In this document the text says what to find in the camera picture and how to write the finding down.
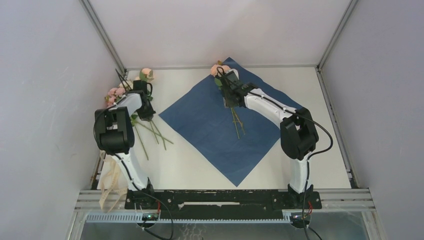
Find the cream white fake rose stem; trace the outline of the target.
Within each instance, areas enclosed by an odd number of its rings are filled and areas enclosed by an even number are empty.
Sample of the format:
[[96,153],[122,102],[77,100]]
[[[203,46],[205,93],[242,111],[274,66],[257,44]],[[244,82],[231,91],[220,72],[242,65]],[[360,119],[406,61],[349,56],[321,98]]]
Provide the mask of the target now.
[[134,82],[132,80],[124,80],[119,84],[119,88],[124,88],[127,91],[130,91],[134,88]]

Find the peach fake rose stem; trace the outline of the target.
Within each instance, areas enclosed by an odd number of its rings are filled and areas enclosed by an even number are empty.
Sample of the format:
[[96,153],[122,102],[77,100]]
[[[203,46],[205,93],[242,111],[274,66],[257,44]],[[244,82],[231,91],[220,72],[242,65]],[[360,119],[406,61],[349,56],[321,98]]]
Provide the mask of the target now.
[[[227,65],[222,65],[221,61],[218,61],[217,64],[213,65],[212,68],[210,69],[211,75],[214,76],[215,84],[218,86],[218,89],[221,90],[222,94],[224,93],[224,85],[220,77],[223,77],[224,74],[229,73],[231,71],[234,71],[234,69],[230,69],[230,67]],[[243,135],[246,134],[246,131],[244,129],[244,124],[240,120],[235,110],[235,107],[233,105],[230,106],[227,103],[227,97],[224,96],[223,99],[224,99],[224,107],[229,108],[231,111],[232,122],[234,123],[234,126],[235,126],[235,132],[236,132],[237,138],[240,139],[241,138],[240,130]]]

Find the blue wrapping paper sheet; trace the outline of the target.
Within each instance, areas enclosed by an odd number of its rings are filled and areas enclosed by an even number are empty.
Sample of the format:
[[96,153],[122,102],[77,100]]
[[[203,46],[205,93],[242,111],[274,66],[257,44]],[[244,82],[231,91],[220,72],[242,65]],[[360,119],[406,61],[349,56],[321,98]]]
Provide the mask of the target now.
[[237,133],[213,76],[206,69],[158,72],[156,106],[167,132],[179,135],[164,189],[285,188],[293,160],[281,150],[280,129],[257,112],[236,109],[244,131]]

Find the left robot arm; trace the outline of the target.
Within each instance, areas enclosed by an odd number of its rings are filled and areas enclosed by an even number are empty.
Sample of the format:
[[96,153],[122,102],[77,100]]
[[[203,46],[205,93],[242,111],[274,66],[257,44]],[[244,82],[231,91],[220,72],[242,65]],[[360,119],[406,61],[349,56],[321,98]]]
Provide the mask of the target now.
[[110,106],[94,113],[93,136],[100,150],[112,156],[123,172],[128,189],[137,196],[137,202],[149,209],[157,196],[148,175],[141,169],[134,153],[135,133],[132,115],[141,121],[150,122],[156,113],[151,104],[153,86],[143,80],[135,80],[133,88],[123,89]]

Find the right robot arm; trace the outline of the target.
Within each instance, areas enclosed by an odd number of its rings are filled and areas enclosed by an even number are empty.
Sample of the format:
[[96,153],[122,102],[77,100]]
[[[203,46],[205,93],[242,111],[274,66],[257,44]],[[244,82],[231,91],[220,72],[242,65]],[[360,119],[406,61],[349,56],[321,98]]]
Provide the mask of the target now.
[[280,130],[282,151],[291,159],[288,184],[289,203],[302,208],[309,201],[313,187],[308,183],[308,157],[316,149],[319,136],[308,109],[296,109],[270,97],[253,83],[242,83],[238,71],[222,66],[216,68],[215,80],[227,108],[253,110]]

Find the cream lace ribbon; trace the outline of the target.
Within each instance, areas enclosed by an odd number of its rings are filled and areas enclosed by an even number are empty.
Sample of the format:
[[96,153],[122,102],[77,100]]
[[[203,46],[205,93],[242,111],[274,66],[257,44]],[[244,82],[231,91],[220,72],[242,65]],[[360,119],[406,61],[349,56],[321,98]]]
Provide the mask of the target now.
[[[98,203],[100,209],[104,213],[109,213],[115,208],[119,200],[126,196],[128,193],[128,185],[125,185],[123,181],[120,181],[123,177],[123,172],[112,156],[105,155],[103,163],[106,164],[108,170],[105,171],[105,173],[102,171],[103,176],[99,179],[101,196]],[[111,203],[107,203],[108,200],[111,200],[111,194],[118,195],[118,198]]]

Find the aluminium front frame rail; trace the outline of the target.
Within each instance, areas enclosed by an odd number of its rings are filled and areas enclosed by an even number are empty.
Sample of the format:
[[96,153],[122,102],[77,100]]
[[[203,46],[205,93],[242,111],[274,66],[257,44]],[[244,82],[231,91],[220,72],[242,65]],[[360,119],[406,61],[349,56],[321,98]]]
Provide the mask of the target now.
[[[321,212],[375,212],[376,207],[368,189],[319,189]],[[101,212],[100,190],[81,190],[75,212]]]

